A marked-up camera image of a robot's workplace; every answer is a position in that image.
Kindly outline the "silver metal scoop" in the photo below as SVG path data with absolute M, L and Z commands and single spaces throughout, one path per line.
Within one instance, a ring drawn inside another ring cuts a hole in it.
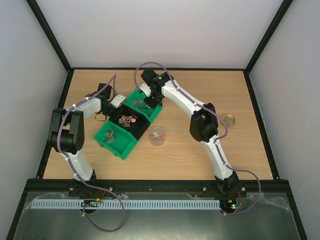
M 142 98 L 139 99 L 137 107 L 142 110 L 152 110 L 152 108 L 148 106 Z

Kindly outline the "green black bin set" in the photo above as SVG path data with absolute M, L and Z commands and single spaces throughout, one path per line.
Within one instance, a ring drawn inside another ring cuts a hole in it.
M 125 160 L 151 123 L 162 110 L 159 104 L 153 109 L 139 109 L 139 99 L 147 96 L 134 90 L 120 108 L 116 119 L 109 118 L 102 128 L 93 136 L 102 148 Z

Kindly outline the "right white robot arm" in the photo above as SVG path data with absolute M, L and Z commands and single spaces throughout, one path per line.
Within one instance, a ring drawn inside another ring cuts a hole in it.
M 146 94 L 144 102 L 151 108 L 157 107 L 164 98 L 173 101 L 190 118 L 189 132 L 194 140 L 202 143 L 214 168 L 218 191 L 229 196 L 236 189 L 239 178 L 230 166 L 220 143 L 218 115 L 212 103 L 204 104 L 187 93 L 173 77 L 164 72 L 157 74 L 147 68 L 141 78 L 139 89 Z

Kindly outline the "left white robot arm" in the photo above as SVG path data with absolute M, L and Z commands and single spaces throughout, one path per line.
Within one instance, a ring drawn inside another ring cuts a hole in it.
M 100 83 L 97 91 L 87 94 L 82 101 L 69 108 L 52 111 L 48 133 L 48 144 L 65 159 L 77 181 L 90 181 L 95 175 L 83 146 L 85 143 L 85 120 L 93 115 L 111 117 L 120 109 L 126 96 L 114 93 L 114 88 Z

